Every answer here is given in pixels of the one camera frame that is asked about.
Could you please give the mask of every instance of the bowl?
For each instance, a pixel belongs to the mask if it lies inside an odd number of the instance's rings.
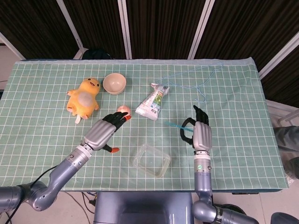
[[[110,94],[117,95],[124,91],[126,78],[120,73],[111,73],[104,78],[103,87]]]

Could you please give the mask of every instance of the metal base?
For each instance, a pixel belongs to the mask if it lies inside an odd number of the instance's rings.
[[[93,224],[194,224],[187,192],[99,192]]]

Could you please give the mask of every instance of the clear plastic container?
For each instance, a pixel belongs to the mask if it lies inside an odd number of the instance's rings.
[[[161,150],[148,145],[138,148],[133,166],[155,178],[161,178],[170,164],[170,156]]]

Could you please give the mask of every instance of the stuffed duck toy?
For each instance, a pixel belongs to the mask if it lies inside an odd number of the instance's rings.
[[[88,119],[94,110],[99,109],[99,105],[95,100],[96,95],[100,91],[100,84],[95,78],[84,79],[77,90],[70,90],[67,95],[70,96],[66,106],[67,111],[73,116],[77,116],[75,121],[78,124],[83,119]]]

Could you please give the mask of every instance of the white packaged snack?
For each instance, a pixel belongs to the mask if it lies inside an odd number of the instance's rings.
[[[157,120],[161,109],[162,97],[168,93],[169,87],[152,83],[154,92],[150,94],[136,109],[136,113],[151,120]]]

